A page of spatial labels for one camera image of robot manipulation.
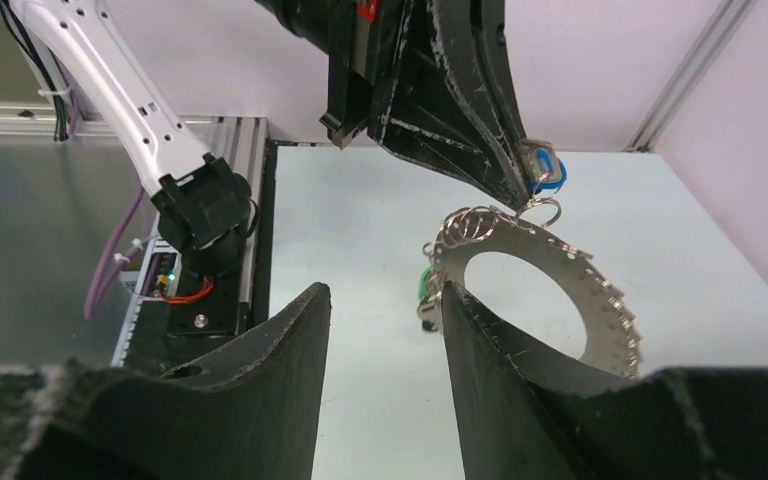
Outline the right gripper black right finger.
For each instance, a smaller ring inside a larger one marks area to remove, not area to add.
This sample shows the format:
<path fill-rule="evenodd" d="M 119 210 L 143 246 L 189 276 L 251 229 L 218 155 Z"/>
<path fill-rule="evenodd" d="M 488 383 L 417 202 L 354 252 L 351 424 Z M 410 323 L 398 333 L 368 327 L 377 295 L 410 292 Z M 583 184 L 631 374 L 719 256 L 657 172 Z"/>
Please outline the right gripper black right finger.
<path fill-rule="evenodd" d="M 442 291 L 469 479 L 768 479 L 768 368 L 639 380 L 577 361 L 464 287 Z"/>

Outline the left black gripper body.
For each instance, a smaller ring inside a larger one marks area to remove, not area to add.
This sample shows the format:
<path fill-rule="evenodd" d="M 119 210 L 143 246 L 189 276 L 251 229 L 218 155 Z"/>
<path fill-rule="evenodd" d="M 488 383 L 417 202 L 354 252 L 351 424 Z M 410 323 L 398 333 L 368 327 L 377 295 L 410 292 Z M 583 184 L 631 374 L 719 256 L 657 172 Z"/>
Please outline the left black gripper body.
<path fill-rule="evenodd" d="M 328 55 L 357 52 L 372 57 L 384 52 L 379 1 L 256 0 L 291 34 Z"/>

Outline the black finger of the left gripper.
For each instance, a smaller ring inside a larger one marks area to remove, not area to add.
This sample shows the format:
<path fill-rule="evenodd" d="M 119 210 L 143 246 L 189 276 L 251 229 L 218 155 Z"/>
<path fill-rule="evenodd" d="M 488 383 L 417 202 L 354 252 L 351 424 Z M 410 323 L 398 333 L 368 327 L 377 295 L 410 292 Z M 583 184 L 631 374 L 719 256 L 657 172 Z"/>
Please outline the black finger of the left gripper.
<path fill-rule="evenodd" d="M 531 165 L 501 1 L 327 5 L 329 140 L 360 133 L 399 159 L 468 183 L 510 208 L 531 197 Z"/>

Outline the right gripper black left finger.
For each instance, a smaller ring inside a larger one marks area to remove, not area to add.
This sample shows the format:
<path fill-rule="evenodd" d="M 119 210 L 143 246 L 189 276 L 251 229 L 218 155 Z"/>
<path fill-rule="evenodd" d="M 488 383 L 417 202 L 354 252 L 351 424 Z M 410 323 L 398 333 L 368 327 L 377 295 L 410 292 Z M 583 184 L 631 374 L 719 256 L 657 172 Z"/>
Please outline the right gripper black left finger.
<path fill-rule="evenodd" d="M 331 292 L 153 378 L 77 360 L 0 365 L 0 479 L 308 479 Z"/>

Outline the large silver keyring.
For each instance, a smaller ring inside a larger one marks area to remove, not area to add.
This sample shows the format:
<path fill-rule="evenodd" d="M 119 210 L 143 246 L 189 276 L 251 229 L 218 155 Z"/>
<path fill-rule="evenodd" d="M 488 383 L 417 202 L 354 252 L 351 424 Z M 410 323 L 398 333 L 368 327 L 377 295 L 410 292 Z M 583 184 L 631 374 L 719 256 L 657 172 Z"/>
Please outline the large silver keyring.
<path fill-rule="evenodd" d="M 450 213 L 423 253 L 434 267 L 435 296 L 419 304 L 427 332 L 443 329 L 442 287 L 452 281 L 505 313 L 525 310 L 518 326 L 600 370 L 640 374 L 642 337 L 624 292 L 593 264 L 592 254 L 495 206 Z"/>

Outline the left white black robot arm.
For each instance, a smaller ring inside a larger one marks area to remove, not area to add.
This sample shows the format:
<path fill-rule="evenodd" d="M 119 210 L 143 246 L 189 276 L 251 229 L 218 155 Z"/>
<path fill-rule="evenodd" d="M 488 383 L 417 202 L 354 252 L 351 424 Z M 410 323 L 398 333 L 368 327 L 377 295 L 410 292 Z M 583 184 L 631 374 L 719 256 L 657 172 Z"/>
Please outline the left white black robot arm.
<path fill-rule="evenodd" d="M 471 184 L 510 208 L 533 195 L 501 1 L 268 1 L 328 58 L 330 141 L 366 133 L 390 154 Z M 8 1 L 20 30 L 70 71 L 128 152 L 158 230 L 200 276 L 242 257 L 253 191 L 186 127 L 101 1 Z"/>

